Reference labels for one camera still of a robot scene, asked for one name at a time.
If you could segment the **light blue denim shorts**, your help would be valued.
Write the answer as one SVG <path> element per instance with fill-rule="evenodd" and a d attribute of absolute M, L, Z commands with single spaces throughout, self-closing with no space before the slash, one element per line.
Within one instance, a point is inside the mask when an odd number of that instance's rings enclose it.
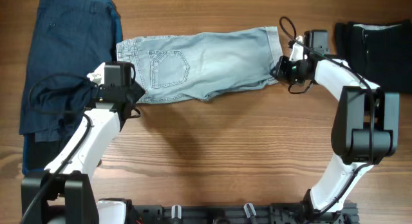
<path fill-rule="evenodd" d="M 144 36 L 117 44 L 118 61 L 136 69 L 144 104 L 251 91 L 277 83 L 270 75 L 282 56 L 278 29 L 264 26 L 230 33 Z"/>

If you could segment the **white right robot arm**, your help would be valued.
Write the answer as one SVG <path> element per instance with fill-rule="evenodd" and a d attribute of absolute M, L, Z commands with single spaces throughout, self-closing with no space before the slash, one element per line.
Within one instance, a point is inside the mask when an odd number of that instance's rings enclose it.
<path fill-rule="evenodd" d="M 290 86 L 309 80 L 338 100 L 331 132 L 333 156 L 305 200 L 308 218 L 342 210 L 361 177 L 397 150 L 399 95 L 362 79 L 342 59 L 311 56 L 291 61 L 282 56 L 270 74 Z"/>

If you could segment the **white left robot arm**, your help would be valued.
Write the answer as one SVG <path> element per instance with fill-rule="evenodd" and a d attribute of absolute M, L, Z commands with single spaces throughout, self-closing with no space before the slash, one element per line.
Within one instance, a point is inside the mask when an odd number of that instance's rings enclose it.
<path fill-rule="evenodd" d="M 32 87 L 28 105 L 49 117 L 81 118 L 63 150 L 41 172 L 28 173 L 21 183 L 21 223 L 126 223 L 129 202 L 95 201 L 91 179 L 111 141 L 145 95 L 136 82 L 97 84 L 83 79 L 87 104 L 78 108 L 47 110 Z"/>

